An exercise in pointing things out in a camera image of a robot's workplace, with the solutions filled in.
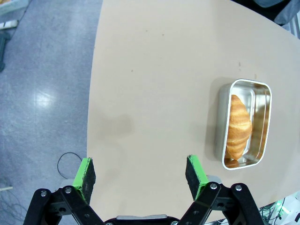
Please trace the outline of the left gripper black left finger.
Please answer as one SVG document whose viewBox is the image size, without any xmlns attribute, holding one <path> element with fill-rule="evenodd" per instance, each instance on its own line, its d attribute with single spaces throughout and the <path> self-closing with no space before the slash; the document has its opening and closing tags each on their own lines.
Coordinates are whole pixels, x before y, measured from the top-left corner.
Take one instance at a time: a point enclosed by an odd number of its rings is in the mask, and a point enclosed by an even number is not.
<svg viewBox="0 0 300 225">
<path fill-rule="evenodd" d="M 25 225 L 57 225 L 63 216 L 71 215 L 79 225 L 103 225 L 103 220 L 90 206 L 96 182 L 92 158 L 81 161 L 72 185 L 60 187 L 55 192 L 40 188 L 33 194 Z"/>
</svg>

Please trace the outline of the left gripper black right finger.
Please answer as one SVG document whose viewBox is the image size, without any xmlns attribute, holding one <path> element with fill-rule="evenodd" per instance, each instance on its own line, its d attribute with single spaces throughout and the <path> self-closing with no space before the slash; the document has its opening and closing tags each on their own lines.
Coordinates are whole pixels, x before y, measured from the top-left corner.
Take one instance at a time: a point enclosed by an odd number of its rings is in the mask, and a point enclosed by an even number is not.
<svg viewBox="0 0 300 225">
<path fill-rule="evenodd" d="M 203 225 L 212 211 L 221 211 L 230 225 L 259 225 L 259 209 L 244 183 L 225 187 L 209 181 L 196 155 L 187 157 L 185 176 L 193 203 L 180 225 Z"/>
</svg>

